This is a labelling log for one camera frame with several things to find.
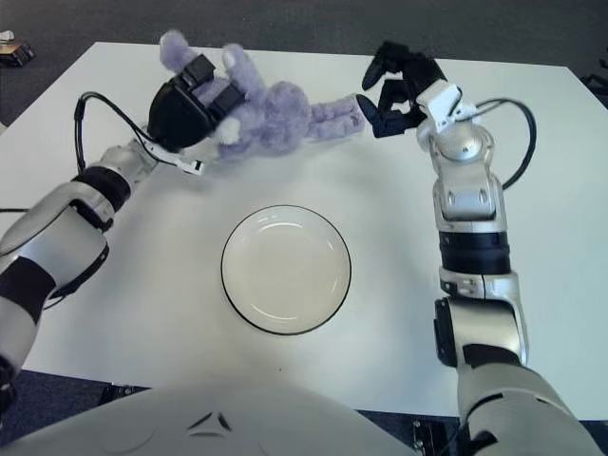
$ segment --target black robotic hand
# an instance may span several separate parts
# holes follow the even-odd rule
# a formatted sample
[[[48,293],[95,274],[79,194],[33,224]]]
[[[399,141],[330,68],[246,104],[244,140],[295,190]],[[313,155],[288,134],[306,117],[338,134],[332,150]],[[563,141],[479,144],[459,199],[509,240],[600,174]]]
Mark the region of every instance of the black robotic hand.
[[[373,128],[373,136],[401,135],[417,127],[426,115],[416,97],[435,81],[446,77],[437,63],[421,52],[410,52],[407,46],[385,42],[377,51],[363,77],[364,90],[372,88],[385,73],[403,74],[403,80],[386,80],[378,106],[366,96],[357,95],[361,111]],[[392,110],[395,103],[409,102],[409,112]]]

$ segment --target plush toy ear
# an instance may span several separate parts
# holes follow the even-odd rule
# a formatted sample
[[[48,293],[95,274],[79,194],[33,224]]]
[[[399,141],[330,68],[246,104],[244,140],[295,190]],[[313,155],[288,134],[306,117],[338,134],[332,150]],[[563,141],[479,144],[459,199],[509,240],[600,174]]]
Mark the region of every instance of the plush toy ear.
[[[177,30],[169,30],[161,37],[161,62],[169,70],[179,73],[198,54]]]
[[[245,94],[247,100],[261,94],[265,88],[264,81],[241,46],[225,46],[221,59],[230,80]]]

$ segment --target silver robot arm segment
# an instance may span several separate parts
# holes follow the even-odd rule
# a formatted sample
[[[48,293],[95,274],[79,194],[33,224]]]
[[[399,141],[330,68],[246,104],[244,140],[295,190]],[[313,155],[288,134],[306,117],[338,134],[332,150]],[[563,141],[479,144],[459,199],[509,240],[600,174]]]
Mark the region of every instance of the silver robot arm segment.
[[[0,409],[50,297],[74,293],[108,255],[104,232],[156,167],[139,142],[108,149],[74,180],[50,192],[0,240]]]
[[[528,342],[511,270],[503,186],[490,171],[494,141],[472,106],[440,80],[416,100],[427,119],[418,141],[433,188],[448,297],[436,301],[440,360],[458,371],[465,454],[601,454],[551,386],[525,364]]]

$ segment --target black band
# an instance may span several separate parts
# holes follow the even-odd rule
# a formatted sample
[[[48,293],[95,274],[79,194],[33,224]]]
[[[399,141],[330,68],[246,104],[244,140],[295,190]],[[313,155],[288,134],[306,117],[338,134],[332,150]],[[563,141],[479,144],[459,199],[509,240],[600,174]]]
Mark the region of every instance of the black band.
[[[106,244],[102,252],[95,258],[84,271],[81,272],[74,280],[69,282],[67,285],[62,287],[59,290],[56,290],[51,297],[62,297],[71,295],[72,293],[76,293],[76,291],[80,288],[80,286],[89,280],[98,270],[102,267],[104,262],[107,260],[107,256],[109,255],[110,248]]]
[[[73,180],[85,183],[104,195],[114,212],[118,212],[131,196],[131,188],[123,176],[103,166],[91,166]]]
[[[511,272],[509,244],[505,232],[440,231],[439,248],[443,266],[448,271],[478,275],[500,275]]]
[[[31,259],[19,256],[0,275],[0,296],[23,308],[38,324],[47,296],[55,285],[47,271]]]
[[[520,366],[520,358],[511,350],[491,345],[469,344],[463,347],[465,362],[476,369],[484,364],[502,363]]]
[[[435,319],[433,320],[435,330],[435,349],[439,360],[450,368],[455,368],[457,363],[456,347],[454,344],[454,328],[452,327],[452,316],[449,311],[449,302],[446,298],[435,301]]]

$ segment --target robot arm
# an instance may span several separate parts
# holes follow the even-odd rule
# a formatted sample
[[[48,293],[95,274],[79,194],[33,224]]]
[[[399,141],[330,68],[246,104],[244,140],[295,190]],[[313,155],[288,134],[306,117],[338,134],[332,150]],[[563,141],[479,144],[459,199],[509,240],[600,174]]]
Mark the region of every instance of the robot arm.
[[[461,450],[601,454],[551,386],[525,366],[528,342],[510,266],[504,187],[490,171],[492,136],[473,122],[476,106],[463,102],[436,62],[407,47],[380,47],[363,88],[386,71],[401,71],[404,80],[387,81],[378,107],[361,95],[358,102],[376,137],[417,127],[418,143],[437,173],[439,277],[447,296],[435,302],[435,339],[439,359],[458,372]],[[409,113],[390,110],[405,101]]]
[[[34,342],[45,302],[76,292],[104,264],[109,252],[104,232],[139,183],[159,162],[201,174],[202,163],[182,161],[181,149],[206,138],[244,101],[228,85],[202,105],[193,92],[213,79],[213,71],[206,57],[195,58],[157,93],[149,136],[142,132],[146,139],[134,129],[137,140],[129,145],[108,149],[87,168],[79,161],[80,174],[50,192],[0,240],[0,418],[14,400],[11,383]],[[103,95],[87,92],[74,114],[79,133],[89,98],[118,109]],[[76,144],[77,150],[82,147],[79,136]]]

